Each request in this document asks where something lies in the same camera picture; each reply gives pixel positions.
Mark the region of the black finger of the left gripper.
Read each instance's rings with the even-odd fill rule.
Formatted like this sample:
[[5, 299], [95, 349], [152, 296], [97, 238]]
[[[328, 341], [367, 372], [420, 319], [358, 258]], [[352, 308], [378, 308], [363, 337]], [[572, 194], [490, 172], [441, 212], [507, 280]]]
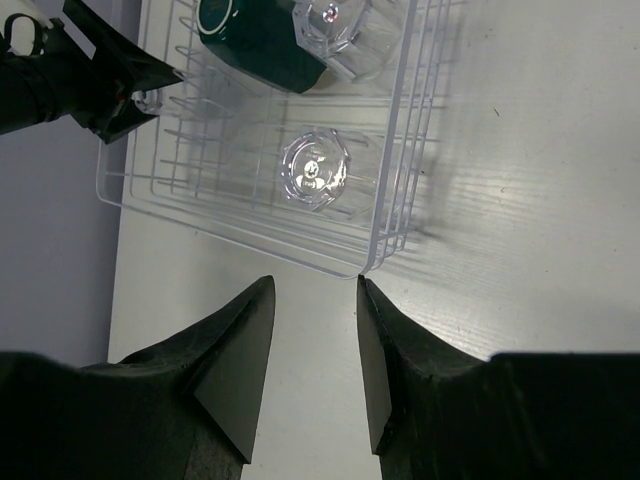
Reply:
[[143, 112], [132, 99], [129, 99], [111, 116], [97, 117], [93, 121], [92, 132], [109, 145], [155, 118], [155, 114]]
[[100, 80], [130, 98], [182, 82], [169, 64], [148, 54], [96, 14], [84, 1], [67, 0], [63, 12], [95, 47], [91, 67]]

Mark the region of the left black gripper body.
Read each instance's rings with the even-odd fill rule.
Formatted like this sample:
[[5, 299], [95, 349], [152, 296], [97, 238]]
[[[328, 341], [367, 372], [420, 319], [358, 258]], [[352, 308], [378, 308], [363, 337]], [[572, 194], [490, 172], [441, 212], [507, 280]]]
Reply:
[[1, 31], [1, 133], [8, 134], [71, 116], [92, 132], [93, 121], [111, 116], [125, 98], [100, 80], [91, 59], [54, 18], [44, 27], [35, 18], [34, 48], [19, 55], [10, 38], [22, 19], [10, 17]]

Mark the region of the dark teal mug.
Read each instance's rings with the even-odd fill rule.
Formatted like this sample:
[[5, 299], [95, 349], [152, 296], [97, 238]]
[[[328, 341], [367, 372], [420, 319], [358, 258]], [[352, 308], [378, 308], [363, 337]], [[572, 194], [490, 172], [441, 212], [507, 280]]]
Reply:
[[297, 44], [294, 1], [201, 0], [201, 42], [228, 66], [281, 91], [302, 94], [326, 66]]

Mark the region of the small clear glass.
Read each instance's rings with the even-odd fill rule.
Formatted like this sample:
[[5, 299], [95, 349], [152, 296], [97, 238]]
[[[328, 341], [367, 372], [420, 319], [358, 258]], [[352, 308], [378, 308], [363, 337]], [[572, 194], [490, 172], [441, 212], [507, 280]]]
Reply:
[[131, 100], [142, 113], [147, 115], [159, 116], [165, 108], [165, 94], [162, 89], [133, 92]]

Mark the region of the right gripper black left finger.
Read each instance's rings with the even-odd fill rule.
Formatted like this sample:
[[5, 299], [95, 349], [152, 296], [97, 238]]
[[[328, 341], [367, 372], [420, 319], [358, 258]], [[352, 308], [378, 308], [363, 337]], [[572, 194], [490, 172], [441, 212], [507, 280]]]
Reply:
[[238, 479], [252, 460], [275, 320], [264, 276], [117, 363], [1, 356], [5, 479]]

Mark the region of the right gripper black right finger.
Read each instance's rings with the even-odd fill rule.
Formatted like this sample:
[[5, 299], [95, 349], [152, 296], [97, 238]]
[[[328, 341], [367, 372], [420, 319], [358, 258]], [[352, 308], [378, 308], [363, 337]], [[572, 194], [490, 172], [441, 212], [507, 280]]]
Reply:
[[372, 452], [386, 479], [635, 479], [635, 353], [475, 358], [357, 280]]

